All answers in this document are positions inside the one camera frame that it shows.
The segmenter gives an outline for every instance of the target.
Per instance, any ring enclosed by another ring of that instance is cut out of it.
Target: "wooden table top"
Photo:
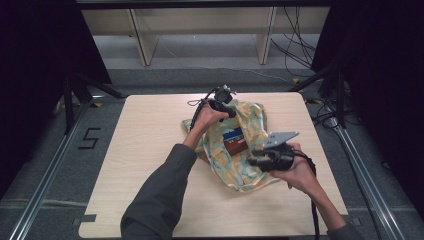
[[[138,190],[166,159],[175,143],[187,135],[182,120],[196,107],[187,101],[205,94],[134,95],[126,100],[85,215],[83,238],[120,237],[120,221]],[[262,103],[268,132],[299,131],[299,142],[313,159],[318,180],[342,215],[347,210],[334,176],[298,93],[239,93],[239,100]],[[310,198],[287,188],[283,181],[253,192],[237,192],[198,159],[189,175],[181,220],[174,237],[246,237],[314,235]],[[326,234],[320,218],[321,234]]]

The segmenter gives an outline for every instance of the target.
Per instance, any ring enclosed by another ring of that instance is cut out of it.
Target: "gray carpet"
[[[109,70],[111,85],[123,94],[206,93],[216,86],[227,84],[238,92],[284,92],[292,87],[292,75],[282,69],[174,69],[174,70]],[[298,74],[310,75],[311,71],[297,70]],[[302,93],[305,99],[316,99],[317,82]],[[105,95],[92,88],[93,95]],[[47,193],[42,208],[27,235],[27,239],[79,239],[78,220],[83,216],[90,198],[103,158],[112,138],[114,128],[124,105],[124,100],[104,97],[96,100],[100,107],[89,108],[77,129],[59,172]],[[326,112],[320,104],[307,104],[311,116]],[[27,162],[16,177],[0,205],[0,239],[7,239],[40,182],[45,169],[56,152],[65,130],[64,110],[60,109],[34,149],[33,158]],[[382,167],[381,154],[367,133],[365,126],[354,114],[346,117],[347,129],[358,152],[381,191],[388,206],[400,224],[407,239],[422,239],[424,224],[410,204],[407,196],[391,174]],[[316,131],[339,185],[351,219],[359,220],[356,227],[366,239],[377,239],[375,226],[365,200],[359,191],[348,158],[338,135],[331,129],[316,125]],[[98,138],[94,149],[80,149],[91,144],[83,141],[87,129],[96,128],[89,137]],[[382,239],[389,239],[377,216]],[[293,239],[313,239],[296,237]]]

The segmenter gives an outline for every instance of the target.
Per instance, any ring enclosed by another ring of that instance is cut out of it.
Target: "patterned fabric bag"
[[[278,181],[246,161],[252,150],[262,150],[267,139],[266,114],[262,104],[233,99],[227,106],[237,115],[211,126],[196,148],[199,158],[230,188],[246,192]],[[188,132],[191,119],[183,121]]]

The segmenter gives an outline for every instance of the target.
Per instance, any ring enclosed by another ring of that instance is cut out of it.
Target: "black sleeve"
[[[181,217],[187,177],[196,153],[176,144],[165,163],[150,175],[121,220],[123,239],[171,239]]]
[[[364,238],[358,230],[351,224],[347,223],[345,226],[327,232],[331,240],[363,240]]]

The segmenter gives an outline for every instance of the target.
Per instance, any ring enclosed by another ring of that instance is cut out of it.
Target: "person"
[[[165,162],[149,176],[126,209],[120,226],[122,239],[172,239],[181,217],[187,178],[197,159],[194,150],[212,124],[227,118],[228,113],[215,111],[209,104],[202,107],[183,143],[174,145]],[[291,146],[301,150],[297,143]],[[289,188],[297,188],[311,197],[324,219],[330,239],[362,239],[334,207],[303,158],[295,157],[289,171],[270,173],[285,180]]]

